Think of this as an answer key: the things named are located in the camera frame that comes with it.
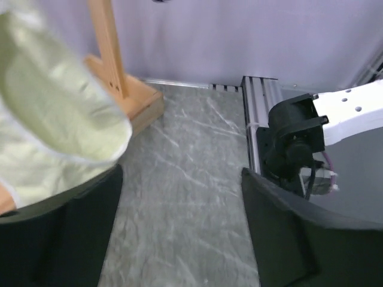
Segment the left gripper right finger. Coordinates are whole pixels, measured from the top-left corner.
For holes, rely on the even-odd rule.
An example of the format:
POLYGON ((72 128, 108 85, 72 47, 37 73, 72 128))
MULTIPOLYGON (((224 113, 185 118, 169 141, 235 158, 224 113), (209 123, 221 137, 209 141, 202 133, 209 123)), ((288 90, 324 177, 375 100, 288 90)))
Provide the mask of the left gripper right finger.
POLYGON ((381 286, 382 225, 323 209, 242 169, 262 286, 381 286))

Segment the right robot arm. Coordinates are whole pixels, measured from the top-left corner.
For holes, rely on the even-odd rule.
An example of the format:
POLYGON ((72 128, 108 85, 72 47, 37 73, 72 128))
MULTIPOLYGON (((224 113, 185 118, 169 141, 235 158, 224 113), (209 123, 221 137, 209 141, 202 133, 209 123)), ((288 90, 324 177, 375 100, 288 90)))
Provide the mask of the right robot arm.
POLYGON ((257 128, 260 172, 308 200, 323 162, 314 154, 382 127, 382 80, 346 90, 303 94, 277 103, 257 128))

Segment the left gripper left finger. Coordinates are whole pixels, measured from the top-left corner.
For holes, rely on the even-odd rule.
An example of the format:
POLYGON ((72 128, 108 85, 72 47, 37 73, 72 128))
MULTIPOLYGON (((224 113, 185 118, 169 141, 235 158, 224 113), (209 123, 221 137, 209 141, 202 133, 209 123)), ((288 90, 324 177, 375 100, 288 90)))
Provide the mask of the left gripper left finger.
POLYGON ((98 286, 122 185, 116 165, 1 215, 1 286, 98 286))

